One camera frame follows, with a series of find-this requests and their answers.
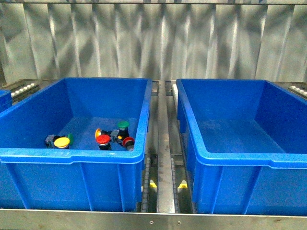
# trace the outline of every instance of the metal guide rail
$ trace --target metal guide rail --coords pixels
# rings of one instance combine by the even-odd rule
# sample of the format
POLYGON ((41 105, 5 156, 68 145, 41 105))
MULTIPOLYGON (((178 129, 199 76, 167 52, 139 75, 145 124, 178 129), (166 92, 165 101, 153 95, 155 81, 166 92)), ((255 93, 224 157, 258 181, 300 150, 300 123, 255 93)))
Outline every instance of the metal guide rail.
POLYGON ((197 4, 306 4, 306 0, 0 0, 5 3, 197 3, 197 4))
MULTIPOLYGON (((50 84, 29 82, 37 84, 39 88, 50 84)), ((299 88, 304 86, 299 82, 278 84, 289 90, 292 85, 299 88)), ((27 96, 32 94, 31 91, 27 92, 27 96)), ((0 229, 307 229, 307 217, 195 214, 181 143, 176 83, 154 81, 143 195, 137 213, 0 209, 0 229)))

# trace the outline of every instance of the blue plastic bin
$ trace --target blue plastic bin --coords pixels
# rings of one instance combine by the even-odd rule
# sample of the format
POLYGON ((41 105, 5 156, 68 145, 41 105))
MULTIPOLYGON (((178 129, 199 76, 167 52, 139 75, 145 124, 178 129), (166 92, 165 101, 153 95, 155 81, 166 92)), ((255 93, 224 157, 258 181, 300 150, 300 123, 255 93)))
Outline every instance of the blue plastic bin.
POLYGON ((9 90, 0 90, 0 113, 12 106, 12 96, 9 90))
POLYGON ((0 114, 0 207, 135 211, 152 81, 67 78, 0 114), (133 151, 100 151, 97 128, 130 122, 133 151), (50 134, 74 135, 70 149, 46 149, 50 134))
POLYGON ((307 101, 263 80, 177 80, 198 213, 307 215, 307 101))

